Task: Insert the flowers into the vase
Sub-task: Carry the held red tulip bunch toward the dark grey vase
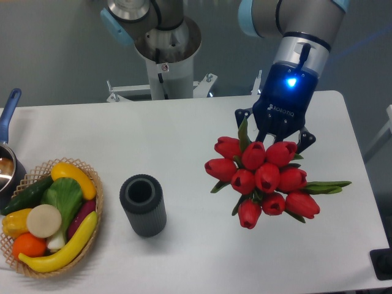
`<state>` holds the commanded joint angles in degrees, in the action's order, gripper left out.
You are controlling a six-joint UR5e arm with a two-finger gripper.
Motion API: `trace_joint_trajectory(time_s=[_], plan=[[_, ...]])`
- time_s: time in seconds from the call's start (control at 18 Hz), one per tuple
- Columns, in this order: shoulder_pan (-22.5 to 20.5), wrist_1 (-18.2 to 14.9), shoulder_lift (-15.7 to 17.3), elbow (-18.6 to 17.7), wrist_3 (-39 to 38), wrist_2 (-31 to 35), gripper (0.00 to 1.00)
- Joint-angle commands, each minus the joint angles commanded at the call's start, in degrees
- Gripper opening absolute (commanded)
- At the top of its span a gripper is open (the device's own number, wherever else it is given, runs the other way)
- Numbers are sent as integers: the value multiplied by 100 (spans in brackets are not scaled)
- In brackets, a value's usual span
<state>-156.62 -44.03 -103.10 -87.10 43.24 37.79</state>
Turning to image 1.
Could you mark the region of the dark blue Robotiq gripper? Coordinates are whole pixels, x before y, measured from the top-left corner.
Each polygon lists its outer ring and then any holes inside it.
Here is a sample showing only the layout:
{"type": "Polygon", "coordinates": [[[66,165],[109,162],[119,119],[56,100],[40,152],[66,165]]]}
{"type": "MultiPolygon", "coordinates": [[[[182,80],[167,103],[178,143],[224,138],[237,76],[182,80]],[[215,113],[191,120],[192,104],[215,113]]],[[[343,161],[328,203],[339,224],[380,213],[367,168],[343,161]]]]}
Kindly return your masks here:
{"type": "Polygon", "coordinates": [[[304,125],[318,81],[317,76],[309,72],[285,64],[273,65],[253,107],[235,110],[238,130],[247,130],[248,119],[253,114],[258,129],[257,141],[263,141],[268,134],[282,141],[300,131],[296,153],[301,154],[316,142],[315,135],[304,125]]]}

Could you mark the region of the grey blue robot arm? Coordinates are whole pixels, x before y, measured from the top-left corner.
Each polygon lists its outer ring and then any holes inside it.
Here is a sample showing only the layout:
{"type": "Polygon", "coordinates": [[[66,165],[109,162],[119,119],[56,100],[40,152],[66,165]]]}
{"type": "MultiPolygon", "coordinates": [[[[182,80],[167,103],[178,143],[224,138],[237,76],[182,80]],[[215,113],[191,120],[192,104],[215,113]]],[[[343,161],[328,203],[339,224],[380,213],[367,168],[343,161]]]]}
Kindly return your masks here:
{"type": "MultiPolygon", "coordinates": [[[[282,141],[298,133],[298,152],[315,142],[305,115],[330,55],[347,1],[242,1],[241,30],[254,37],[281,38],[258,101],[235,112],[237,123],[253,116],[257,140],[272,135],[282,141]]],[[[100,17],[123,45],[145,60],[154,100],[193,98],[194,56],[202,36],[184,14],[182,1],[108,1],[100,17]]]]}

